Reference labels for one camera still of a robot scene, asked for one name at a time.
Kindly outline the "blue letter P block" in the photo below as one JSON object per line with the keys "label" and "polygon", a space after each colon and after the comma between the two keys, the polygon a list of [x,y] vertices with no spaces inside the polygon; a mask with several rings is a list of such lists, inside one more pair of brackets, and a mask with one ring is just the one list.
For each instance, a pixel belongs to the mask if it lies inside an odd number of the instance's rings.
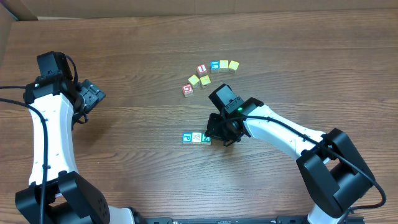
{"label": "blue letter P block", "polygon": [[192,133],[183,133],[182,143],[183,144],[192,144]]}

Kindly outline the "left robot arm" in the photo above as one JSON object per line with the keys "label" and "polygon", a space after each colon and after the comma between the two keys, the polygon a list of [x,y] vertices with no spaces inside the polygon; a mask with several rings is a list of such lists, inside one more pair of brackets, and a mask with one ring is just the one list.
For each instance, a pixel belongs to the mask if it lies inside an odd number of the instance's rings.
{"label": "left robot arm", "polygon": [[29,223],[138,223],[130,207],[108,205],[78,172],[72,131],[105,98],[89,80],[78,81],[73,60],[61,52],[37,56],[40,70],[23,94],[34,127],[29,186],[16,193],[18,211]]}

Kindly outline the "green letter Z block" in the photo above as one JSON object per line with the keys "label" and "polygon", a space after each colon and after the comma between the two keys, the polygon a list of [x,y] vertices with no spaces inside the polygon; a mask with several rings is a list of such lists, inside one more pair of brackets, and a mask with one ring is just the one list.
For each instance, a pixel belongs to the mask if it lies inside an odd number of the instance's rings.
{"label": "green letter Z block", "polygon": [[205,136],[204,134],[201,135],[201,144],[210,145],[211,138],[209,136]]}

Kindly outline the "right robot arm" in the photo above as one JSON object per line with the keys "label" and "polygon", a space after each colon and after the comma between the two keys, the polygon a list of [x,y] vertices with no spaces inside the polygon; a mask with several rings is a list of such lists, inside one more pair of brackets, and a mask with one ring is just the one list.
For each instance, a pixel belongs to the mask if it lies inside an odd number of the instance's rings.
{"label": "right robot arm", "polygon": [[343,131],[305,128],[258,99],[244,101],[227,84],[209,99],[218,112],[210,114],[206,136],[222,141],[225,147],[243,136],[260,139],[296,162],[315,203],[306,223],[344,223],[354,204],[374,185],[373,173]]}

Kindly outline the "red letter Q block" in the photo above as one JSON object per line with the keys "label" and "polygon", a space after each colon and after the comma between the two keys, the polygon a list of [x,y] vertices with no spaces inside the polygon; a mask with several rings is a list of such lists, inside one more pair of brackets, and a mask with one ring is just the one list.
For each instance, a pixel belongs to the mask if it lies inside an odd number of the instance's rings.
{"label": "red letter Q block", "polygon": [[184,97],[189,97],[189,96],[193,96],[193,87],[190,83],[187,83],[185,85],[182,86],[182,92]]}

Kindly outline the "white natural wood block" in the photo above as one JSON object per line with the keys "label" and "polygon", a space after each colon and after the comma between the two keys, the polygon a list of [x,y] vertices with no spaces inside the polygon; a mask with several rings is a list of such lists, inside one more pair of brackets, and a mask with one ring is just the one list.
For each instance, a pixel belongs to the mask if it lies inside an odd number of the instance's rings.
{"label": "white natural wood block", "polygon": [[202,133],[193,132],[192,133],[192,144],[201,144]]}

